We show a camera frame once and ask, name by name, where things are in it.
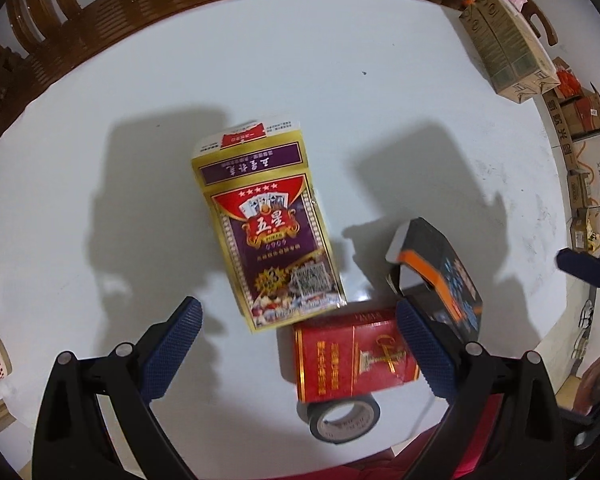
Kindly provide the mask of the red cigarette pack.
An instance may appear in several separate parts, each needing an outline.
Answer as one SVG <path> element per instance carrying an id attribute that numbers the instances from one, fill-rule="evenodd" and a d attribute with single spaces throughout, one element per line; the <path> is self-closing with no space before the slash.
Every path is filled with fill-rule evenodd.
<path id="1" fill-rule="evenodd" d="M 393 308 L 296 324 L 294 367 L 302 403 L 362 396 L 414 382 L 419 376 Z"/>

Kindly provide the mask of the black orange small box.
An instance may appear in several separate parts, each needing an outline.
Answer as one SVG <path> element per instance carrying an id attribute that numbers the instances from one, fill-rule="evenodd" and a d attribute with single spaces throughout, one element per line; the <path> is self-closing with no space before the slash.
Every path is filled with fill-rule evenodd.
<path id="1" fill-rule="evenodd" d="M 482 298 L 449 240 L 422 217 L 402 223 L 386 253 L 387 282 L 430 320 L 460 340 L 479 335 Z"/>

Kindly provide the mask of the black electrical tape roll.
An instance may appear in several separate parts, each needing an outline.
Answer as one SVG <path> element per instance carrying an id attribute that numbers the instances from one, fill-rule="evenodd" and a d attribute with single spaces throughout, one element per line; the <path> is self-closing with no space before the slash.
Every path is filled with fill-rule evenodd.
<path id="1" fill-rule="evenodd" d="M 312 436 L 336 445 L 364 437 L 377 425 L 380 414 L 380 406 L 371 394 L 315 402 L 306 407 Z"/>

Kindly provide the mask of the playing card box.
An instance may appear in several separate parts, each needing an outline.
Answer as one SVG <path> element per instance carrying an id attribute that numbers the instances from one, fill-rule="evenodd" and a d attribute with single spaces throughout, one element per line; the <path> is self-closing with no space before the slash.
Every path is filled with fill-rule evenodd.
<path id="1" fill-rule="evenodd" d="M 206 136 L 192 168 L 252 332 L 344 306 L 298 122 L 260 120 Z"/>

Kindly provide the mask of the cardboard boxes pile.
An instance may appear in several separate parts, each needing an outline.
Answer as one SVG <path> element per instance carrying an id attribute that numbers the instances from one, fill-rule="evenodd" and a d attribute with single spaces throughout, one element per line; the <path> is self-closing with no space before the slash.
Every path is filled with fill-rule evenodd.
<path id="1" fill-rule="evenodd" d="M 559 84 L 543 96 L 562 161 L 571 211 L 571 246 L 600 254 L 600 92 L 580 83 L 571 67 L 554 58 Z"/>

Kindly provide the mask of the cardboard tissue box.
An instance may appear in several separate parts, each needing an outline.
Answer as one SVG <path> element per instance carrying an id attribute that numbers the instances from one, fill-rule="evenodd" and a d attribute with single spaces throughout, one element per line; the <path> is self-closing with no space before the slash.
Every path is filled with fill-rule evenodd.
<path id="1" fill-rule="evenodd" d="M 528 24 L 501 0 L 478 0 L 460 14 L 496 94 L 515 103 L 559 84 L 557 70 Z"/>

